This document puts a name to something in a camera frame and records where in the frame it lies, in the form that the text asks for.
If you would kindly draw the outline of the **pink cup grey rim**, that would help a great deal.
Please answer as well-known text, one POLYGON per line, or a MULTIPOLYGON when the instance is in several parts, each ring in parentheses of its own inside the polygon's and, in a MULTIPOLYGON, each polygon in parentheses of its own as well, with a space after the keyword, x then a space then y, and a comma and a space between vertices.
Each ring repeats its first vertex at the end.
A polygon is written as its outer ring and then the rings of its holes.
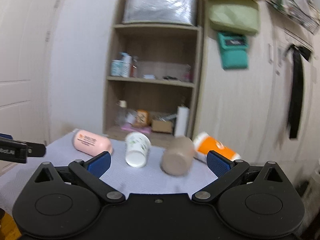
POLYGON ((76 150, 92 157, 105 151, 109 154, 113 153, 110 139, 83 129, 74 131, 72 144, 76 150))

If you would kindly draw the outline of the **orange paper cup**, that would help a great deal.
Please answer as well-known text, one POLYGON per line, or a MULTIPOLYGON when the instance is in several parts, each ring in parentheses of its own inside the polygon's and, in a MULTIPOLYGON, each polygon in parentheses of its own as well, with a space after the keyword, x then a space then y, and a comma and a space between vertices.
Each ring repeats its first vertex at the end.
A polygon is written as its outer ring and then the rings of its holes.
POLYGON ((231 161, 241 159, 238 153, 223 145, 206 132, 198 134, 194 138, 193 143, 196 151, 195 158, 201 162, 207 162, 206 159, 209 151, 215 151, 231 161))

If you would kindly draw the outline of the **taupe brown cup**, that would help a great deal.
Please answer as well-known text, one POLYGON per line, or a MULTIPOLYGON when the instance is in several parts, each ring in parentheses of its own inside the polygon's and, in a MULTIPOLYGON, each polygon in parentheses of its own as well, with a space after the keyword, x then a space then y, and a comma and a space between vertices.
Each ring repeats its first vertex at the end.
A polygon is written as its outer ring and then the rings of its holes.
POLYGON ((195 148, 188 137, 176 137, 163 153, 162 170, 171 176, 186 175, 193 163, 195 148))

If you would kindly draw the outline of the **white cup green print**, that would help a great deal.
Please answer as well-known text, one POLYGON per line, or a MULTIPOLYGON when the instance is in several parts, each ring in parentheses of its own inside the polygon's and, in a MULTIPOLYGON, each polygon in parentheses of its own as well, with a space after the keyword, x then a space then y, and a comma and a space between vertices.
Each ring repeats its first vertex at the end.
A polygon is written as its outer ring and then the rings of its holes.
POLYGON ((146 135, 140 132, 129 133, 126 138, 126 163, 134 168, 142 168, 149 157, 151 142, 146 135))

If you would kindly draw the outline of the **white patterned table cloth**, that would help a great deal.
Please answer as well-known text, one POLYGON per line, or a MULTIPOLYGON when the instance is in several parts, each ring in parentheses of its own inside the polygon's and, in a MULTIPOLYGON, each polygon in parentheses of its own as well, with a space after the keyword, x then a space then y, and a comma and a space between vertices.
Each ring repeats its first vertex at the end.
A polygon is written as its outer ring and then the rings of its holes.
MULTIPOLYGON (((11 213, 14 202, 38 166, 49 161, 54 166, 67 166, 75 159, 88 160, 90 157, 77 151, 72 144, 73 134, 69 133, 47 146, 43 158, 30 158, 26 164, 18 164, 1 176, 1 208, 11 213)), ((150 149, 147 164, 143 168, 133 168, 125 161, 126 145, 123 141, 112 141, 111 166, 101 176, 101 180, 122 192, 167 194, 187 193, 192 196, 217 179, 206 164, 194 160, 187 175, 170 176, 161 170, 163 148, 150 149)))

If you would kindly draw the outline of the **clear bottle beige cap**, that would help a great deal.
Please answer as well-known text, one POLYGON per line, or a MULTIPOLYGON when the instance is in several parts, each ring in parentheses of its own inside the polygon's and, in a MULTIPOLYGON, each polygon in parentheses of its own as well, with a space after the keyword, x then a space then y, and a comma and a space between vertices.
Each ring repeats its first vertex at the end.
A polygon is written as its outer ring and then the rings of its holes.
POLYGON ((125 100, 119 100, 117 116, 116 116, 116 125, 119 127, 125 125, 126 116, 127 116, 127 102, 125 100))

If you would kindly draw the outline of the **pink flat pad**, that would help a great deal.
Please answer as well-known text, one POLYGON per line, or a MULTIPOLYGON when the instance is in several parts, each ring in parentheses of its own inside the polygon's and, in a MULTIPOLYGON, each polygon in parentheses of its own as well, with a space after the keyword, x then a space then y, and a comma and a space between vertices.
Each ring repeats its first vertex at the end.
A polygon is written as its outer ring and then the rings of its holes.
POLYGON ((140 133, 144 133, 144 134, 150 134, 152 132, 150 126, 134 127, 131 124, 125 124, 125 125, 121 126, 120 128, 121 128, 121 130, 127 131, 127 132, 140 132, 140 133))

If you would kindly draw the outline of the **white paper towel roll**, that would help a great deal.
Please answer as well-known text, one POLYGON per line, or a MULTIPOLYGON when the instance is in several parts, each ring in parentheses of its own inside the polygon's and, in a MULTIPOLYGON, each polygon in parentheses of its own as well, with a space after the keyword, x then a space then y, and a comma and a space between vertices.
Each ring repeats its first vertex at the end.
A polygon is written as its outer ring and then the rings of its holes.
POLYGON ((186 136, 189 121, 189 108, 179 106, 177 109, 174 136, 186 136))

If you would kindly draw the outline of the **light wood wardrobe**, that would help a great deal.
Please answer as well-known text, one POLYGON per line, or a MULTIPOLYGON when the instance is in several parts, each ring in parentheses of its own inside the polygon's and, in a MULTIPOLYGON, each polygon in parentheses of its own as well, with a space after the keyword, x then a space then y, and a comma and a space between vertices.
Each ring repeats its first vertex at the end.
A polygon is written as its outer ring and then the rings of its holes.
POLYGON ((248 67, 225 70, 205 0, 203 58, 194 135, 207 132, 247 162, 276 161, 293 183, 309 177, 319 160, 319 35, 311 34, 265 1, 260 31, 248 38, 248 67), (312 51, 303 61, 304 101, 298 137, 289 138, 293 73, 290 44, 312 51))

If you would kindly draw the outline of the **yellow printed small box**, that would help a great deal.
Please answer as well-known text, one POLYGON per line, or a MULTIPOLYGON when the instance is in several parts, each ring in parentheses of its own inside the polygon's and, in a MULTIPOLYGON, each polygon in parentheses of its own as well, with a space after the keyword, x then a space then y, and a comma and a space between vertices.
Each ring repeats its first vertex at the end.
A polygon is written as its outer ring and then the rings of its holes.
POLYGON ((135 122, 133 123, 134 127, 146 127, 149 126, 149 112, 138 109, 135 122))

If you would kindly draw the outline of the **small cardboard box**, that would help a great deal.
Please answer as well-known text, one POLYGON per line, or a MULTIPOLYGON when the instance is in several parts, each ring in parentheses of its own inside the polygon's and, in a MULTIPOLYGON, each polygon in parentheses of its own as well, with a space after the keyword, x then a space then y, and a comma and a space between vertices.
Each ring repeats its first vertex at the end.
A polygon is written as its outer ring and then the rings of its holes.
POLYGON ((151 128, 153 132, 171 134, 173 131, 173 123, 170 121, 152 120, 151 128))

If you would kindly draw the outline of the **pink small bottle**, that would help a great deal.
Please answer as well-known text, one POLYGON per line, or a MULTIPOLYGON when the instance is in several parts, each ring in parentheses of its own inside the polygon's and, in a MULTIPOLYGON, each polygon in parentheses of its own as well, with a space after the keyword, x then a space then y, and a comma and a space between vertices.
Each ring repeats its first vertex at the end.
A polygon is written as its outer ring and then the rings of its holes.
POLYGON ((192 67, 190 65, 187 65, 185 68, 184 81, 185 82, 192 82, 193 81, 192 67))

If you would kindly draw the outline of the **wooden open shelf unit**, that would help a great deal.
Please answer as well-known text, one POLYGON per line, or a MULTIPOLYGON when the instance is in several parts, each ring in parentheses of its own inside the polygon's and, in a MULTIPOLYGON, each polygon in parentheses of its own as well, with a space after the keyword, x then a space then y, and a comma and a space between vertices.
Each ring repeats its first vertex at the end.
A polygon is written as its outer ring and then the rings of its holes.
POLYGON ((129 110, 149 112, 150 119, 189 108, 186 136, 193 135, 203 46, 203 2, 197 0, 196 24, 122 22, 126 0, 117 0, 106 62, 103 132, 111 139, 124 140, 127 131, 116 125, 119 100, 129 110), (137 77, 111 76, 111 63, 121 52, 137 56, 137 77), (193 81, 184 81, 187 65, 193 81))

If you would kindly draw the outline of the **teal white tub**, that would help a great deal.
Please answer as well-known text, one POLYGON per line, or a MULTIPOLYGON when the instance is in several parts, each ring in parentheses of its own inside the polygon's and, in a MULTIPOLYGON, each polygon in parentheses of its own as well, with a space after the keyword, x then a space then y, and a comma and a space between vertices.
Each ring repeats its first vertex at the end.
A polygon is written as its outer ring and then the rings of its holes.
POLYGON ((121 60, 113 60, 111 63, 111 76, 121 76, 123 62, 121 60))

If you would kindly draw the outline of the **red liquid bottle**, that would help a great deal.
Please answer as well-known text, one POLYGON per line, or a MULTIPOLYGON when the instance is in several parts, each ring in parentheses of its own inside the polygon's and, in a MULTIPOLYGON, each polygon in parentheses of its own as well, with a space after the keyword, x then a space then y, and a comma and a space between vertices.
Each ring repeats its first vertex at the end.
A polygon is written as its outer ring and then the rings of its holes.
POLYGON ((137 56, 133 56, 133 58, 132 58, 132 67, 131 67, 131 77, 137 77, 138 76, 137 62, 138 62, 138 57, 137 56))

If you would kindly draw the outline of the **white pump bottle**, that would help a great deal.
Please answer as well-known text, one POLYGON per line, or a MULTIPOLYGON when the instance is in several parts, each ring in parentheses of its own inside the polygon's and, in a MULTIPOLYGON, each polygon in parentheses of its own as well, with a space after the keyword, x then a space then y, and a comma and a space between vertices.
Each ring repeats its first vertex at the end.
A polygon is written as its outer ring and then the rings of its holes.
POLYGON ((131 73, 131 65, 132 65, 132 56, 130 56, 126 52, 120 53, 122 56, 122 69, 121 69, 121 77, 130 77, 131 73))

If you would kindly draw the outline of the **teal Redmi pouch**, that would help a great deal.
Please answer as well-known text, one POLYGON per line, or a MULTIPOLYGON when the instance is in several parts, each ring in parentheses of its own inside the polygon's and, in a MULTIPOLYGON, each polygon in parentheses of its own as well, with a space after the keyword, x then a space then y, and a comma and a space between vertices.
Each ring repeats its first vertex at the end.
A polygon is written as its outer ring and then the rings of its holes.
POLYGON ((224 70, 248 68, 246 35, 219 31, 217 39, 224 70))

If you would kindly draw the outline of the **black ribbon bow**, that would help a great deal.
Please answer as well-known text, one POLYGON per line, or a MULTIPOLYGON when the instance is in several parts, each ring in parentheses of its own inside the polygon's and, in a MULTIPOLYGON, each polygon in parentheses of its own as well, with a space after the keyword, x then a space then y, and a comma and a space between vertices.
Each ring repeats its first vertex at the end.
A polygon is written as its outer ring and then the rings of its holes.
POLYGON ((285 55, 289 51, 292 51, 293 74, 287 129, 289 131, 289 139, 296 140, 298 138, 304 99, 304 65, 302 59, 309 62, 312 51, 305 46, 297 46, 293 43, 288 46, 285 55))

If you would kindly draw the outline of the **white door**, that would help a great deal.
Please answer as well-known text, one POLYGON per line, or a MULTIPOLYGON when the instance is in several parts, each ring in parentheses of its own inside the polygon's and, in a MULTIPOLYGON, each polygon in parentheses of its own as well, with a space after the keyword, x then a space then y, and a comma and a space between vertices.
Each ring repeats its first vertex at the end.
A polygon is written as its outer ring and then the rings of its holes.
POLYGON ((1 132, 45 143, 48 54, 60 0, 1 0, 1 132))

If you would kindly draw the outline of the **green pouch bag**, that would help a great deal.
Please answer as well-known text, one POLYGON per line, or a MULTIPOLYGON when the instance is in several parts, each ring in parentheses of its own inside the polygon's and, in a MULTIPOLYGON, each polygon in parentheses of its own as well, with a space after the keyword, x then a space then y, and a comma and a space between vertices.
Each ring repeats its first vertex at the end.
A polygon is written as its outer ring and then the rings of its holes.
POLYGON ((215 31, 251 36, 260 31, 259 4, 254 0, 209 0, 208 18, 215 31))

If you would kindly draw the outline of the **plastic wrapped grey box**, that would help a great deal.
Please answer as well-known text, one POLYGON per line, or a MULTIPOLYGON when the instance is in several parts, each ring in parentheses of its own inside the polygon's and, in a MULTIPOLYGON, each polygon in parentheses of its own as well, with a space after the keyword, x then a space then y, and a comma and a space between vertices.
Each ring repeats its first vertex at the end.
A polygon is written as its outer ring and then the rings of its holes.
POLYGON ((197 0, 126 0, 124 24, 196 24, 197 0))

